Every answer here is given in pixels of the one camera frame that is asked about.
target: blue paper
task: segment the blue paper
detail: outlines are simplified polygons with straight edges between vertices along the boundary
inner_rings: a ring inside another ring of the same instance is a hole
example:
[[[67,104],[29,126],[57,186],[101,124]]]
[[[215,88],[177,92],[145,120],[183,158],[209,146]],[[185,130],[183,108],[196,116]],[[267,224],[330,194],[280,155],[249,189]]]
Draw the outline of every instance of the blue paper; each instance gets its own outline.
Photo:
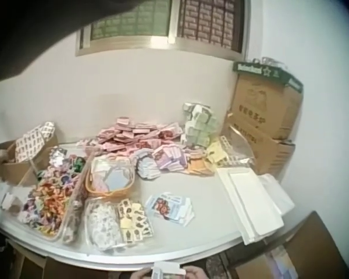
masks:
[[[105,179],[105,184],[109,191],[115,191],[124,188],[129,179],[124,175],[123,170],[112,170]]]

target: window frame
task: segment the window frame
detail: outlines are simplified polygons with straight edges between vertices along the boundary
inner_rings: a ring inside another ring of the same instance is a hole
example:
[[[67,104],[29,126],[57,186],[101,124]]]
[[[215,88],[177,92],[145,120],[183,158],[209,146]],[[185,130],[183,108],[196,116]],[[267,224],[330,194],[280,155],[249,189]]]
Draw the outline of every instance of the window frame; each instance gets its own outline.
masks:
[[[118,36],[91,41],[91,24],[76,33],[76,56],[118,49],[168,49],[200,53],[227,60],[245,60],[250,37],[251,0],[244,1],[241,52],[177,36],[180,0],[172,0],[168,36]]]

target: stack of white paper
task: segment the stack of white paper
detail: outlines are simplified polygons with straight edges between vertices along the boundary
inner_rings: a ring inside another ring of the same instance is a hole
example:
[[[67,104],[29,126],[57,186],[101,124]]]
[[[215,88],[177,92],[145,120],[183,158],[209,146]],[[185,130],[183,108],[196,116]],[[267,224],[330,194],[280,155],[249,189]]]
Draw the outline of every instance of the stack of white paper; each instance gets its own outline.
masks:
[[[259,241],[283,227],[282,217],[258,176],[246,167],[217,172],[229,193],[245,244]]]

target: heineken logo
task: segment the heineken logo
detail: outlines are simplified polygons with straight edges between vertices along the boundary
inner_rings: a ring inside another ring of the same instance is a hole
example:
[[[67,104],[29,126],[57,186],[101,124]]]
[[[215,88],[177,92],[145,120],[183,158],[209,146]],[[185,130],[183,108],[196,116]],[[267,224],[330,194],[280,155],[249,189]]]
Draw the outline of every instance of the heineken logo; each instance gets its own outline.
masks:
[[[247,66],[243,64],[238,64],[239,71],[248,71],[254,74],[262,74],[262,67]]]
[[[299,85],[298,83],[296,83],[292,78],[290,78],[289,84],[290,84],[293,88],[295,88],[296,90],[300,90],[300,89],[301,89],[301,85]]]

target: white wall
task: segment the white wall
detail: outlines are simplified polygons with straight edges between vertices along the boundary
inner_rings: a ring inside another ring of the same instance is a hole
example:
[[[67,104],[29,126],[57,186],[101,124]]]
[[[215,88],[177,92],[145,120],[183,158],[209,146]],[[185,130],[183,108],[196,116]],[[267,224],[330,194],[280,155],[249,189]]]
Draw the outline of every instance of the white wall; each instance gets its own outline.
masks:
[[[333,2],[265,0],[262,56],[304,83],[297,149],[282,181],[297,208],[285,221],[316,210],[349,264],[349,17]]]
[[[305,85],[283,178],[297,204],[286,224],[317,210],[349,264],[349,18],[324,0],[252,0],[252,16],[249,58],[281,60]],[[0,141],[44,120],[58,123],[63,140],[93,135],[120,115],[177,120],[184,101],[221,117],[234,89],[232,64],[222,59],[144,49],[76,58],[74,46],[73,35],[0,83]]]
[[[232,62],[180,51],[135,49],[75,57],[75,34],[24,73],[0,83],[0,141],[55,121],[61,141],[95,135],[119,116],[183,120],[182,104],[210,105],[223,120],[235,88]]]

